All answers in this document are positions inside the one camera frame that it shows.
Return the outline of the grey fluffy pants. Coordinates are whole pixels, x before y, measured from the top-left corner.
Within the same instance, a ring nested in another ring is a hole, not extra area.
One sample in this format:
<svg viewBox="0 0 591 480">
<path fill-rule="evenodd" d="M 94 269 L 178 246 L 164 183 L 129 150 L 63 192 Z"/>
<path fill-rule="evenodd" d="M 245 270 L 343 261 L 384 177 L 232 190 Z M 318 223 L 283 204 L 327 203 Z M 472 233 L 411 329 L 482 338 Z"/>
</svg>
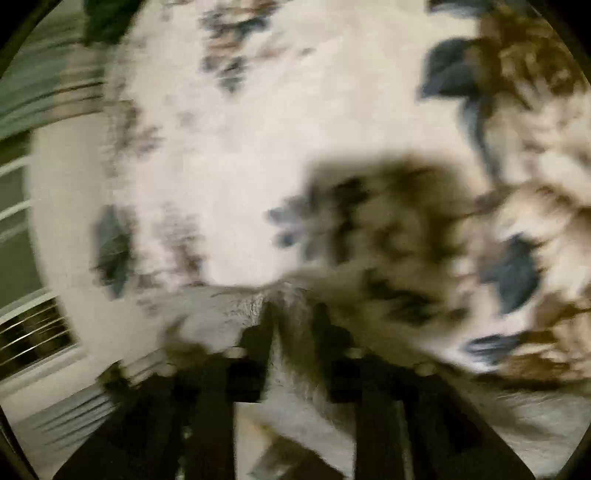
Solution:
<svg viewBox="0 0 591 480">
<path fill-rule="evenodd" d="M 242 329 L 270 315 L 276 337 L 263 400 L 247 415 L 352 476 L 353 412 L 329 402 L 315 358 L 316 303 L 291 283 L 256 293 L 192 288 L 158 302 L 161 347 L 177 369 L 190 368 L 235 345 Z M 588 424 L 588 403 L 563 390 L 512 391 L 455 375 L 447 379 L 539 479 L 558 474 Z"/>
</svg>

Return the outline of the floral white brown blanket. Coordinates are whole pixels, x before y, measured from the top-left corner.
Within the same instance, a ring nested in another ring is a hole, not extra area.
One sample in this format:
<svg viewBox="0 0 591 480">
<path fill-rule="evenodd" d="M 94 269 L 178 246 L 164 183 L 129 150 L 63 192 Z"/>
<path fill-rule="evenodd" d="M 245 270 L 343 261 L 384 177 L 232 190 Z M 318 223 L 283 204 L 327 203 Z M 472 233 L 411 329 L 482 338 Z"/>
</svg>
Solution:
<svg viewBox="0 0 591 480">
<path fill-rule="evenodd" d="M 375 354 L 590 379 L 590 70 L 528 1 L 144 1 L 105 78 L 115 295 L 291 283 Z"/>
</svg>

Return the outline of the grey curtain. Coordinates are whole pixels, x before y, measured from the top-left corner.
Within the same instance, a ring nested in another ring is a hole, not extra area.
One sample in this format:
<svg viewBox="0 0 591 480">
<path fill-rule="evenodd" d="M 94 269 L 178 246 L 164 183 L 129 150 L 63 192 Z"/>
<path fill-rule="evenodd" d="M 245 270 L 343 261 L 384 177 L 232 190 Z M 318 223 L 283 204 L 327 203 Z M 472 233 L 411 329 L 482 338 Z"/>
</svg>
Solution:
<svg viewBox="0 0 591 480">
<path fill-rule="evenodd" d="M 73 23 L 35 29 L 1 78 L 1 137 L 101 111 L 109 59 Z"/>
</svg>

